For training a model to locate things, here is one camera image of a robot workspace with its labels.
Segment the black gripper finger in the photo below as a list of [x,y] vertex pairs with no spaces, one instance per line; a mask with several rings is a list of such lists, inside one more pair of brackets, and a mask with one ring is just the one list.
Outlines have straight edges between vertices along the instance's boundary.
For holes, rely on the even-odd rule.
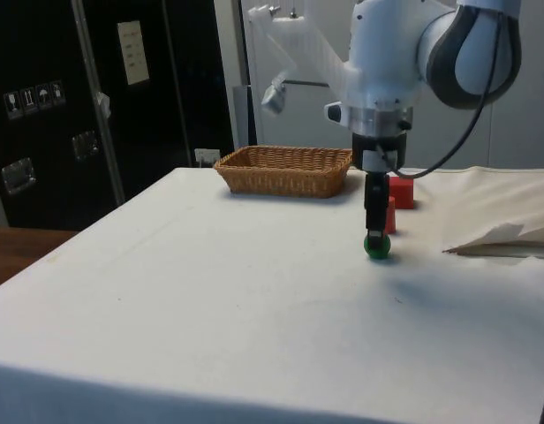
[[389,205],[389,175],[369,172],[366,174],[364,208],[366,211],[367,251],[390,250],[389,236],[385,230]]

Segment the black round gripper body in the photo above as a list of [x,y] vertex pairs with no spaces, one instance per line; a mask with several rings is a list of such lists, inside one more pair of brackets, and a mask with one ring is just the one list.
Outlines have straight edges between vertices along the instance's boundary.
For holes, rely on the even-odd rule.
[[396,137],[352,135],[352,164],[365,172],[391,172],[404,166],[407,134]]

